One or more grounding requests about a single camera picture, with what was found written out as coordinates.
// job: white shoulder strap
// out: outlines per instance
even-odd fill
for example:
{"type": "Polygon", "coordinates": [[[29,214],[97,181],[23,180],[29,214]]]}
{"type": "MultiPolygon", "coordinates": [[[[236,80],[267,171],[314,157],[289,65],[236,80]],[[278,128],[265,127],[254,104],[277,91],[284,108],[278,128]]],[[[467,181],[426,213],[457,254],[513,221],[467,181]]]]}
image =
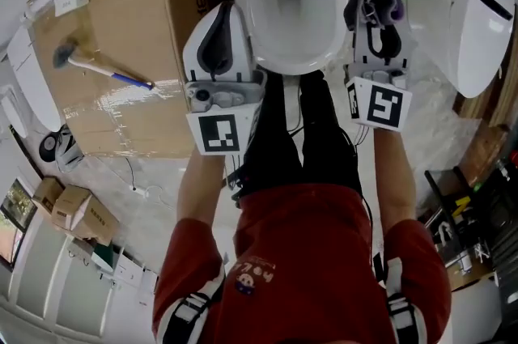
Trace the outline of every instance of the white shoulder strap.
{"type": "Polygon", "coordinates": [[[195,344],[202,334],[214,294],[225,281],[223,264],[219,275],[202,289],[175,301],[160,319],[157,344],[195,344]]]}
{"type": "Polygon", "coordinates": [[[426,344],[427,327],[419,308],[402,293],[403,262],[397,257],[387,262],[387,305],[397,344],[426,344]]]}

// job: blue brush handle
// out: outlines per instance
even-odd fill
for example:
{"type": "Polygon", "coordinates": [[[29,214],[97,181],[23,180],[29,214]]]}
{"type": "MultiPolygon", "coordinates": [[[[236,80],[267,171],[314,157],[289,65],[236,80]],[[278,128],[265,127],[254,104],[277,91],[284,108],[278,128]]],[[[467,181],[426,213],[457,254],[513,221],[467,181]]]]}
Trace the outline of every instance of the blue brush handle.
{"type": "Polygon", "coordinates": [[[127,76],[121,74],[113,74],[112,78],[119,79],[120,81],[124,81],[127,83],[131,83],[132,85],[136,85],[137,87],[142,87],[149,90],[153,89],[153,85],[150,85],[149,83],[140,82],[137,79],[128,78],[127,76]]]}

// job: person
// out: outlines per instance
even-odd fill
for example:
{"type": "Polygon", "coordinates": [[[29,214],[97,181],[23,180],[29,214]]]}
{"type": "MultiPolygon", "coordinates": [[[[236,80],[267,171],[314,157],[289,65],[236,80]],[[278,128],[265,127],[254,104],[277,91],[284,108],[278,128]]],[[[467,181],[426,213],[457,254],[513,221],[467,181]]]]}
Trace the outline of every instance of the person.
{"type": "Polygon", "coordinates": [[[324,75],[301,76],[300,92],[304,165],[287,132],[282,76],[268,73],[239,172],[237,263],[226,278],[211,231],[224,158],[194,150],[155,291],[157,342],[440,340],[451,307],[448,276],[415,220],[414,178],[400,134],[374,130],[384,260],[399,268],[388,270],[390,298],[372,271],[372,223],[356,150],[338,126],[324,75]],[[411,312],[403,313],[405,306],[411,312]],[[408,314],[412,330],[398,330],[393,321],[408,314]]]}

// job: window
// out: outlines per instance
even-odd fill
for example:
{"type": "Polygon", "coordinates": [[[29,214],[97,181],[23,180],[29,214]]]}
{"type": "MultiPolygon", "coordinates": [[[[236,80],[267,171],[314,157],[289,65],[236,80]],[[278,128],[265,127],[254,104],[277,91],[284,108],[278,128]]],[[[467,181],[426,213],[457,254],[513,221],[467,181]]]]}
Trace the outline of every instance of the window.
{"type": "Polygon", "coordinates": [[[0,263],[15,267],[19,247],[36,212],[36,206],[18,180],[9,188],[0,206],[0,263]]]}

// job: toilet brush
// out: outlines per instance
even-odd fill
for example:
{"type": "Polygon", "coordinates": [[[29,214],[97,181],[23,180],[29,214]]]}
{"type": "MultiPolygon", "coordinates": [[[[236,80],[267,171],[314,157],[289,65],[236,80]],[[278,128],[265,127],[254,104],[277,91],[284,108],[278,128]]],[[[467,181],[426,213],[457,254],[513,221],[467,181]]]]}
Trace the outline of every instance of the toilet brush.
{"type": "Polygon", "coordinates": [[[99,74],[103,74],[106,76],[110,76],[115,79],[119,79],[120,81],[131,83],[132,85],[135,85],[137,87],[143,87],[148,90],[153,89],[153,85],[150,83],[145,83],[142,81],[139,81],[137,79],[130,78],[128,76],[124,76],[121,74],[118,74],[114,72],[113,70],[108,70],[105,68],[101,68],[100,66],[96,65],[92,61],[83,62],[80,59],[82,59],[78,54],[78,44],[73,40],[68,40],[65,44],[60,45],[56,48],[53,55],[53,64],[55,69],[61,69],[66,67],[67,63],[70,63],[73,66],[77,66],[79,68],[89,69],[93,70],[99,74]]]}

